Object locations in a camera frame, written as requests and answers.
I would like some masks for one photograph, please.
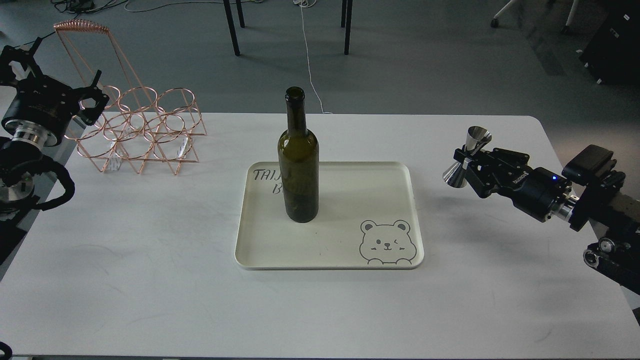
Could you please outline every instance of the black cabinet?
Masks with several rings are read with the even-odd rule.
[[[640,1],[618,1],[580,60],[598,82],[640,84]]]

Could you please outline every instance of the jigger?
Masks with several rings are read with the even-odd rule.
[[[467,141],[462,151],[468,157],[471,157],[490,141],[491,133],[487,129],[480,126],[472,126],[467,130]],[[456,161],[442,174],[442,179],[451,187],[463,188],[467,185],[467,180],[465,180],[466,173],[467,162],[459,163]]]

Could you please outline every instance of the tray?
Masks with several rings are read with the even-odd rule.
[[[236,261],[247,269],[411,269],[424,258],[409,170],[396,162],[320,162],[319,211],[284,208],[277,162],[247,171]]]

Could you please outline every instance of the green glass bottle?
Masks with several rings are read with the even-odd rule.
[[[285,93],[287,131],[278,141],[278,160],[287,215],[309,222],[318,214],[318,141],[307,129],[305,92],[292,86]]]

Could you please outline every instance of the bottle neck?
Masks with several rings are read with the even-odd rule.
[[[307,135],[307,119],[305,104],[302,101],[287,101],[287,134],[292,136]]]

